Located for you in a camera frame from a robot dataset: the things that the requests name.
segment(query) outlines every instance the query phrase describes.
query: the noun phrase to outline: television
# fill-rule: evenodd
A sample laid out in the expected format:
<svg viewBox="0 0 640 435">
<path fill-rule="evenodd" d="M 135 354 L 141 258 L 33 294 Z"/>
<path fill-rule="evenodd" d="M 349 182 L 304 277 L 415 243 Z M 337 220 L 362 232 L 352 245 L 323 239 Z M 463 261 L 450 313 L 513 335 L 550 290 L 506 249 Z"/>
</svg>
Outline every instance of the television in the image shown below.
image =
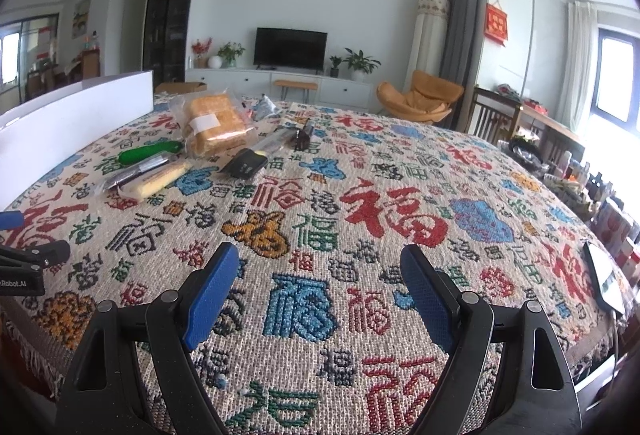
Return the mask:
<svg viewBox="0 0 640 435">
<path fill-rule="evenodd" d="M 254 65 L 323 70 L 326 33 L 258 27 Z"/>
</svg>

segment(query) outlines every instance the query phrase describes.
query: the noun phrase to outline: tall cabinet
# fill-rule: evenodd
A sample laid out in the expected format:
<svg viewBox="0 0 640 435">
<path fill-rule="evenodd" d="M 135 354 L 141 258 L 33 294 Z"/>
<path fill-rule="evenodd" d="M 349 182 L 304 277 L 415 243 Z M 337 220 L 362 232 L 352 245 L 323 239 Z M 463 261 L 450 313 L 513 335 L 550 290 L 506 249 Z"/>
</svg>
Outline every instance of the tall cabinet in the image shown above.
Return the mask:
<svg viewBox="0 0 640 435">
<path fill-rule="evenodd" d="M 187 23 L 191 0 L 147 0 L 142 66 L 152 70 L 154 87 L 184 81 Z"/>
</svg>

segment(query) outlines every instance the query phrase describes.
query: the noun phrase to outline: orange armchair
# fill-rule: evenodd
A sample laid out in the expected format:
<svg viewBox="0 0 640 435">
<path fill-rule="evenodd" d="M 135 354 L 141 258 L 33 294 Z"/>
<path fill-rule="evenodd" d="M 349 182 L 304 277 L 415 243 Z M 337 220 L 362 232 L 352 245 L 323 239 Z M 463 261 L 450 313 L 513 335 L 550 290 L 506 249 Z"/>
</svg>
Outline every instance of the orange armchair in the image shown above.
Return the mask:
<svg viewBox="0 0 640 435">
<path fill-rule="evenodd" d="M 376 93 L 382 106 L 396 118 L 431 125 L 451 113 L 450 106 L 464 91 L 460 85 L 415 70 L 406 94 L 386 81 L 378 85 Z"/>
</svg>

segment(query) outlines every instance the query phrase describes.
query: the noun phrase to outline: tablecloth fringe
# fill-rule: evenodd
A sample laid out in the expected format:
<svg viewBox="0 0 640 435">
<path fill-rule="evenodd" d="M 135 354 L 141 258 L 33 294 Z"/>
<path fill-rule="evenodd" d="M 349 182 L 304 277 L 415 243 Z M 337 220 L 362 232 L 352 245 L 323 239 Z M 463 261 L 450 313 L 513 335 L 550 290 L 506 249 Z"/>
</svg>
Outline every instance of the tablecloth fringe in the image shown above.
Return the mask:
<svg viewBox="0 0 640 435">
<path fill-rule="evenodd" d="M 47 360 L 31 346 L 2 310 L 0 310 L 0 321 L 2 322 L 2 332 L 6 333 L 20 347 L 20 356 L 27 370 L 49 386 L 51 398 L 60 397 L 64 377 L 55 368 L 51 367 Z"/>
</svg>

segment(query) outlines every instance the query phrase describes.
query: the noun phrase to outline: gray curtain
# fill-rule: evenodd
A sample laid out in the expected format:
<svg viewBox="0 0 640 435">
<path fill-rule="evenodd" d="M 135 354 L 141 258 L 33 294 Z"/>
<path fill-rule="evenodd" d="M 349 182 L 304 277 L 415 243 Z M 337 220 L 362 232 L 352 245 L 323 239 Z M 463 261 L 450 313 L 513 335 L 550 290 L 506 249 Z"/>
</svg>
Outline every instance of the gray curtain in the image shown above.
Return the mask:
<svg viewBox="0 0 640 435">
<path fill-rule="evenodd" d="M 472 52 L 480 0 L 450 0 L 449 28 L 440 65 L 440 77 L 466 88 L 472 65 Z M 455 128 L 460 118 L 463 98 L 460 98 L 449 117 L 442 122 Z"/>
</svg>

